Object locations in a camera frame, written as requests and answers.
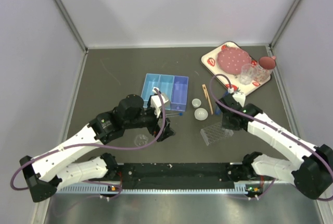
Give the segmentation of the light blue drawer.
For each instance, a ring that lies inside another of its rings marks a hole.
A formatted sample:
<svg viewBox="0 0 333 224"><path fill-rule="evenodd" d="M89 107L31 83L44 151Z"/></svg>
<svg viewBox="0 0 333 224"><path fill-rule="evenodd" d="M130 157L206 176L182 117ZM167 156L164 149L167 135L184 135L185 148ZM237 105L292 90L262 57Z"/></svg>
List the light blue drawer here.
<svg viewBox="0 0 333 224"><path fill-rule="evenodd" d="M147 73L145 76L144 85L142 88L141 98L144 100L145 107L151 95L154 95L154 87L158 87L160 74Z"/></svg>
<svg viewBox="0 0 333 224"><path fill-rule="evenodd" d="M159 75L158 88L160 89L160 92L165 93L166 96L169 99L169 104L167 105L166 110L171 110L173 83L174 83L174 76L173 75L167 75L167 74L160 74Z"/></svg>

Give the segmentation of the purple drawer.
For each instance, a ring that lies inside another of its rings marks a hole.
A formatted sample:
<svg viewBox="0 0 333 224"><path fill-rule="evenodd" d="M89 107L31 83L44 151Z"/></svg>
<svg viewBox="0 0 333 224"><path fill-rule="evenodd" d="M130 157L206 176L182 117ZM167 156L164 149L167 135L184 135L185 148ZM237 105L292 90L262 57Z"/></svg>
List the purple drawer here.
<svg viewBox="0 0 333 224"><path fill-rule="evenodd" d="M171 98L171 110L185 111L187 105L188 77L175 76Z"/></svg>

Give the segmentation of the clear acrylic test tube rack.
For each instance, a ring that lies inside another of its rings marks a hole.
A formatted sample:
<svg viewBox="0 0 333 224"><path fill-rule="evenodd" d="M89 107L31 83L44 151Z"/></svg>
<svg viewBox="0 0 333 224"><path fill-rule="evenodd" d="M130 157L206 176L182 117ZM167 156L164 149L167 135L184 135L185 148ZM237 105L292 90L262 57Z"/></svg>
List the clear acrylic test tube rack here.
<svg viewBox="0 0 333 224"><path fill-rule="evenodd" d="M209 146L215 142L232 137L234 132L232 130L223 128L222 124L218 122L201 129L200 134L205 144Z"/></svg>

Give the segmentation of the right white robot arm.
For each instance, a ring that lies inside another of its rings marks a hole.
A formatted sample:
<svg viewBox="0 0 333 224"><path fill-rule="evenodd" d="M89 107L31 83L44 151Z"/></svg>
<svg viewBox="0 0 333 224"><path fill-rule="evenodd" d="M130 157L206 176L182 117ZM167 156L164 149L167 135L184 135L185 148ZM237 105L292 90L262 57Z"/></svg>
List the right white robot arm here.
<svg viewBox="0 0 333 224"><path fill-rule="evenodd" d="M241 165L228 167L230 179L255 180L268 176L290 183L309 199L320 200L332 185L332 148L302 140L275 123L263 110L244 101L244 96L237 93L216 101L222 112L222 128L245 130L281 153L284 159L261 152L247 154Z"/></svg>

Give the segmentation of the clear glass dish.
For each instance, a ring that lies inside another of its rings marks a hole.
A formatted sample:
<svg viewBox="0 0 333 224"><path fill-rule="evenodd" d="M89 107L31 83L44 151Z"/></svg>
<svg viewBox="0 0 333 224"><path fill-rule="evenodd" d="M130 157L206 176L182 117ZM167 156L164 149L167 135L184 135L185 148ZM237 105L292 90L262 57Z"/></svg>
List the clear glass dish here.
<svg viewBox="0 0 333 224"><path fill-rule="evenodd" d="M146 147L148 143L149 143L149 137L147 137L144 134L138 134L134 139L134 144L138 148Z"/></svg>

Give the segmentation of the blue capped test tube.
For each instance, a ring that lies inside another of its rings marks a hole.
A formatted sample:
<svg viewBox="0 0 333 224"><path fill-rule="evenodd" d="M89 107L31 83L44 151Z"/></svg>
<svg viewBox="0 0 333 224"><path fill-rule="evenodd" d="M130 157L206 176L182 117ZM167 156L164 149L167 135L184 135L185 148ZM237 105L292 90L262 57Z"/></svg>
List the blue capped test tube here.
<svg viewBox="0 0 333 224"><path fill-rule="evenodd" d="M177 114L167 114L166 117L177 117L177 116L182 116L183 113L177 113Z"/></svg>

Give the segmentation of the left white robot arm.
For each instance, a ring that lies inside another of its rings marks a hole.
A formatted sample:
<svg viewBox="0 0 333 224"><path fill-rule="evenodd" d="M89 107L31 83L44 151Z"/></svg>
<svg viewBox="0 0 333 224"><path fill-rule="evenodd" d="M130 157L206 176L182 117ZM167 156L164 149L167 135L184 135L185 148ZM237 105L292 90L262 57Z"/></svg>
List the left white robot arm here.
<svg viewBox="0 0 333 224"><path fill-rule="evenodd" d="M62 188L79 182L115 179L119 166L109 153L82 163L76 160L94 149L108 147L129 129L146 128L156 142L173 136L175 133L165 115L169 103L167 95L158 88L154 88L149 97L147 108L140 96L130 94L113 110L98 114L51 151L36 157L23 157L20 165L32 201L44 201Z"/></svg>

